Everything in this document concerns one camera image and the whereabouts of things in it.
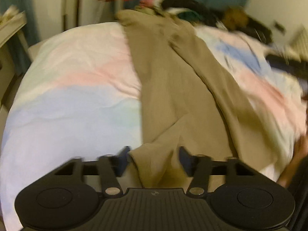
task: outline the white shelf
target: white shelf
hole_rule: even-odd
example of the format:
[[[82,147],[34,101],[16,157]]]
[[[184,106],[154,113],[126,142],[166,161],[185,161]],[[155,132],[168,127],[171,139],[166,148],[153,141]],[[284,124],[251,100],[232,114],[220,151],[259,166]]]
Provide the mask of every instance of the white shelf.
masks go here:
[[[13,76],[15,75],[14,63],[6,45],[0,48],[0,101],[3,98]]]
[[[0,48],[27,23],[26,14],[21,12],[0,24]]]

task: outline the white wall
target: white wall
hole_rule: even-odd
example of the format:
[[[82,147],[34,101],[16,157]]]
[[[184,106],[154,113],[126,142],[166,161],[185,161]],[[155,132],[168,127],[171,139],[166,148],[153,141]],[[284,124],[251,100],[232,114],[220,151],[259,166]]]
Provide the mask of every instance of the white wall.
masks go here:
[[[62,32],[61,4],[62,0],[33,0],[41,40]],[[80,25],[94,23],[97,6],[98,0],[81,0]]]
[[[249,0],[245,10],[271,28],[276,43],[292,40],[301,25],[308,28],[308,0]],[[285,35],[273,28],[274,20],[286,28]]]

